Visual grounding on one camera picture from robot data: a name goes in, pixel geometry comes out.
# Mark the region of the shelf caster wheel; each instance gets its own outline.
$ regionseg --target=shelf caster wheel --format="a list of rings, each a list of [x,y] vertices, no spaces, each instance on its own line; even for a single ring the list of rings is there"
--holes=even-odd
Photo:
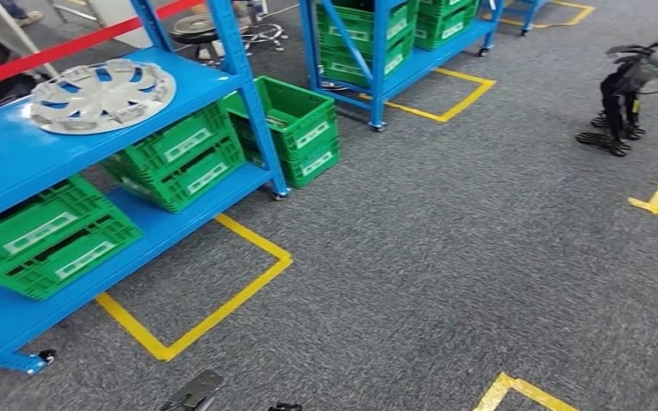
[[[284,199],[288,196],[289,196],[288,194],[271,193],[271,200],[284,201]]]
[[[57,358],[57,351],[53,349],[45,349],[39,353],[39,358],[46,362],[46,365],[49,366]]]

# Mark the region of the red barrier rope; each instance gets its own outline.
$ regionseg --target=red barrier rope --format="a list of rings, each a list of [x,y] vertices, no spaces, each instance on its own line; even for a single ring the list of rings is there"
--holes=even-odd
[[[203,3],[203,0],[177,0],[176,2],[166,4],[159,8],[157,10],[157,15],[159,18],[164,19],[200,3]],[[89,33],[78,39],[55,45],[46,50],[40,51],[39,53],[32,54],[31,56],[17,58],[0,65],[0,81],[27,70],[35,69],[46,63],[53,62],[58,58],[70,56],[79,51],[102,44],[105,41],[114,39],[121,34],[131,32],[140,27],[142,27],[140,19],[133,17],[132,19],[117,23],[114,26],[101,28],[96,32]]]

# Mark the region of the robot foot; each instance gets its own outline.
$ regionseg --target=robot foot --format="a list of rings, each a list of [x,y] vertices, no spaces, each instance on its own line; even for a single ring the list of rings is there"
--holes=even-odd
[[[600,133],[581,133],[577,135],[577,141],[587,146],[596,147],[605,152],[611,153],[615,157],[624,157],[630,151],[629,145],[610,139],[605,134]]]
[[[599,116],[596,116],[591,120],[591,127],[608,128],[607,118],[600,113]],[[637,124],[629,122],[625,125],[624,140],[636,141],[644,137],[646,134],[647,131],[644,128],[639,127]]]

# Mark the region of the robot leg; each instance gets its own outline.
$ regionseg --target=robot leg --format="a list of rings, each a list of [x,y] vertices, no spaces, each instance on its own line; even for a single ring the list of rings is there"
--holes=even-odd
[[[600,122],[605,133],[581,133],[577,135],[577,141],[609,152],[616,157],[624,157],[631,148],[621,139],[625,129],[620,106],[621,97],[613,92],[613,85],[618,80],[619,73],[614,73],[601,83],[601,102],[604,111],[601,114],[602,120],[595,119],[592,125]]]

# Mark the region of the shelf board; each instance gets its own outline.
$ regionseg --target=shelf board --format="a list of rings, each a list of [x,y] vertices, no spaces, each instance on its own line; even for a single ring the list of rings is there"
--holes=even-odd
[[[122,189],[112,192],[110,199],[132,218],[145,236],[45,301],[30,300],[0,287],[0,350],[15,351],[50,329],[271,177],[269,171],[245,163],[177,214],[161,210]]]
[[[480,37],[493,31],[491,21],[475,19],[462,34],[433,51],[415,48],[408,62],[385,81],[384,101],[400,94],[442,63],[470,47]]]
[[[29,98],[0,109],[0,211],[206,107],[244,84],[241,76],[148,48],[126,58],[156,63],[176,80],[176,96],[157,115],[129,128],[91,135],[52,134],[28,117]]]

